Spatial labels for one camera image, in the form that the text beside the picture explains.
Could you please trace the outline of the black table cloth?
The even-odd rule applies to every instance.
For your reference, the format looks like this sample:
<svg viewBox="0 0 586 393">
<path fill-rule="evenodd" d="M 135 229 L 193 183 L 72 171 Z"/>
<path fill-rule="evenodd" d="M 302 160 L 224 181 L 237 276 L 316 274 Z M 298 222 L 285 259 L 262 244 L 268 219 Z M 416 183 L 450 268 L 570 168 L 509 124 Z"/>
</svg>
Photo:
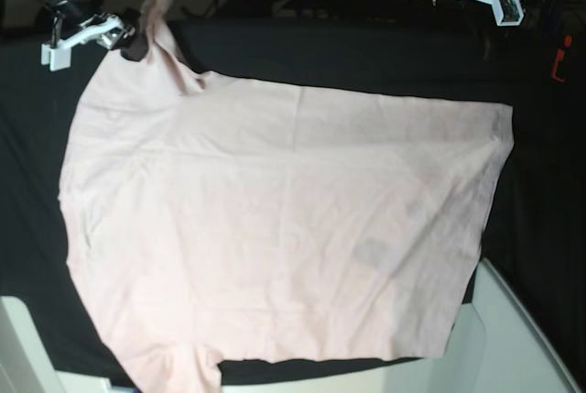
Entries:
<svg viewBox="0 0 586 393">
<path fill-rule="evenodd" d="M 561 38 L 515 39 L 485 58 L 462 34 L 331 21 L 175 21 L 189 65 L 234 77 L 367 93 L 501 102 L 515 147 L 483 255 L 523 301 L 579 383 L 585 380 L 585 39 L 550 72 Z M 28 307 L 59 371 L 129 385 L 66 269 L 58 179 L 75 105 L 103 59 L 78 47 L 68 70 L 40 63 L 43 33 L 1 34 L 1 292 Z"/>
</svg>

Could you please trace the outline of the pink T-shirt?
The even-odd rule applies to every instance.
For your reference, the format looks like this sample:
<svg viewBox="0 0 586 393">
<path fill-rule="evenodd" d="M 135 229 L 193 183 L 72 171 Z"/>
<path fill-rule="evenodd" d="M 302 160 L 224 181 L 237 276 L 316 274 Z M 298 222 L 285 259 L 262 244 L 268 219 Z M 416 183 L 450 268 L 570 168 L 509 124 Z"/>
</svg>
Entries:
<svg viewBox="0 0 586 393">
<path fill-rule="evenodd" d="M 513 110 L 193 71 L 145 0 L 106 54 L 59 201 L 73 284 L 144 392 L 217 392 L 224 361 L 444 354 Z"/>
</svg>

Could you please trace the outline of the white panel right front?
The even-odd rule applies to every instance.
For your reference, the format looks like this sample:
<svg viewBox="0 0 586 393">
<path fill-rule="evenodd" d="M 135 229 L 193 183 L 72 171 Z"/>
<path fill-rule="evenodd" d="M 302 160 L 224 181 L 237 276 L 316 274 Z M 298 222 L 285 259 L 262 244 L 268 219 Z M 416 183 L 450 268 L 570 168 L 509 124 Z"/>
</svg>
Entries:
<svg viewBox="0 0 586 393">
<path fill-rule="evenodd" d="M 461 307 L 428 392 L 582 392 L 527 309 L 487 259 Z"/>
</svg>

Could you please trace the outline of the red clamp right side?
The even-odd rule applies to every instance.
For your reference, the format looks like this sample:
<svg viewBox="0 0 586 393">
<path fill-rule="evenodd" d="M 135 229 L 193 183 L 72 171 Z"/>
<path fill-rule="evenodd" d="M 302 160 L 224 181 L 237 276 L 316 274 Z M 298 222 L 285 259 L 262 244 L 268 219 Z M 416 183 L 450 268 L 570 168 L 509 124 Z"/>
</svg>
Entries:
<svg viewBox="0 0 586 393">
<path fill-rule="evenodd" d="M 573 42 L 572 35 L 566 35 L 564 37 L 563 41 L 561 42 L 561 44 L 557 48 L 556 55 L 555 55 L 555 58 L 554 58 L 554 61 L 552 64 L 552 68 L 551 68 L 551 72 L 550 72 L 551 79 L 556 82 L 559 82 L 559 83 L 565 82 L 565 77 L 564 77 L 562 71 L 560 70 L 560 68 L 564 64 L 567 51 L 570 49 L 572 42 Z"/>
</svg>

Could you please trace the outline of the white panel left front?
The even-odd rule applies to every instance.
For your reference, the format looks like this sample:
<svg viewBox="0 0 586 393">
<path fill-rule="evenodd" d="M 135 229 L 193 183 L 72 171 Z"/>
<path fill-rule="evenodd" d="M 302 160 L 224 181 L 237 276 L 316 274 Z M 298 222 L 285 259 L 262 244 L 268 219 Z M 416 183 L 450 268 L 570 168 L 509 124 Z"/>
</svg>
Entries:
<svg viewBox="0 0 586 393">
<path fill-rule="evenodd" d="M 1 299 L 1 390 L 7 393 L 111 392 L 110 381 L 57 371 L 25 303 Z"/>
</svg>

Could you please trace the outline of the white panel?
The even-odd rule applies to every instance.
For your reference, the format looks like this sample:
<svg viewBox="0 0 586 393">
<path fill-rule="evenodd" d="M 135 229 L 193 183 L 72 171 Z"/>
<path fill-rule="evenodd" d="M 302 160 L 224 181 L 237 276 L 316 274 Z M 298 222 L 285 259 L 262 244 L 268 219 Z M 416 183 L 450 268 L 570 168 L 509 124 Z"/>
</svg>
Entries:
<svg viewBox="0 0 586 393">
<path fill-rule="evenodd" d="M 7 393 L 111 392 L 110 381 L 57 371 L 25 303 L 1 299 L 1 390 Z"/>
<path fill-rule="evenodd" d="M 461 307 L 428 392 L 582 392 L 527 309 L 487 259 Z"/>
</svg>

